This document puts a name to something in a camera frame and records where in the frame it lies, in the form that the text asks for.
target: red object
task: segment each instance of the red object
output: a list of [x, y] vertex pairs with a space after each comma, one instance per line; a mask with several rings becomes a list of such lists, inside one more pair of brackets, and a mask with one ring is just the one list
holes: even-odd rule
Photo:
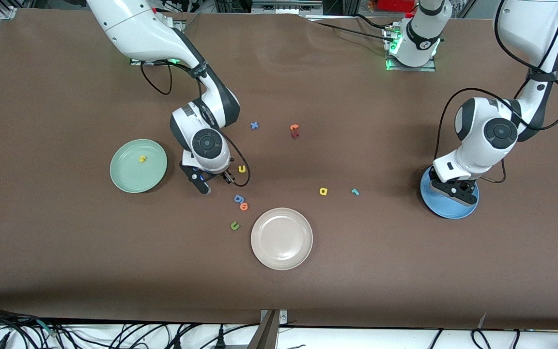
[[378, 0], [378, 9], [398, 13], [409, 13], [415, 7], [415, 0]]

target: brown table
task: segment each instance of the brown table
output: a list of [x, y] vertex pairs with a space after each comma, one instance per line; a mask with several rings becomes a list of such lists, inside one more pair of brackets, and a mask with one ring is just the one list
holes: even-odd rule
[[[450, 21], [436, 73], [386, 71], [378, 40], [297, 16], [201, 15], [186, 34], [242, 104], [225, 132], [251, 165], [244, 189], [214, 180], [202, 196], [174, 168], [169, 117], [197, 93], [184, 73], [158, 94], [89, 11], [22, 9], [2, 23], [0, 308], [204, 322], [285, 308], [301, 325], [465, 328], [487, 312], [486, 327], [558, 328], [558, 126], [510, 153], [503, 185], [479, 183], [466, 219], [438, 218], [418, 192], [448, 97], [467, 86], [511, 97], [523, 81], [489, 20]], [[148, 75], [168, 86], [164, 67]], [[452, 115], [470, 96], [452, 103], [442, 152], [459, 145]], [[170, 166], [151, 192], [126, 194], [109, 162], [139, 138]], [[274, 207], [314, 229], [294, 270], [264, 267], [250, 247]]]

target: green plate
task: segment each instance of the green plate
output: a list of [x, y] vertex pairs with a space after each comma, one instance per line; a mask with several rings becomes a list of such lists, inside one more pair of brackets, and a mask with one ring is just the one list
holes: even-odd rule
[[111, 159], [111, 181], [125, 192], [144, 192], [159, 184], [167, 170], [165, 150], [149, 139], [137, 139], [124, 145]]

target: white plate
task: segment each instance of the white plate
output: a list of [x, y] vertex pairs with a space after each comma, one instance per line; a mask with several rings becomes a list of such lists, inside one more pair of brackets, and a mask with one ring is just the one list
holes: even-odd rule
[[251, 231], [251, 248], [266, 267], [289, 270], [310, 255], [314, 235], [310, 223], [291, 208], [279, 207], [262, 214]]

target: blue plate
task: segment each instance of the blue plate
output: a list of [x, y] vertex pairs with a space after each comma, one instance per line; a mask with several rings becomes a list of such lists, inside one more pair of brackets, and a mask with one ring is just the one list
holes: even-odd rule
[[423, 197], [423, 201], [425, 201], [425, 204], [432, 212], [443, 218], [460, 219], [468, 216], [477, 208], [479, 203], [479, 188], [476, 183], [473, 195], [476, 196], [477, 201], [474, 205], [465, 206], [454, 199], [432, 190], [432, 188], [430, 188], [430, 176], [428, 172], [430, 172], [430, 167], [428, 167], [425, 173], [423, 173], [423, 176], [421, 176], [421, 197]]

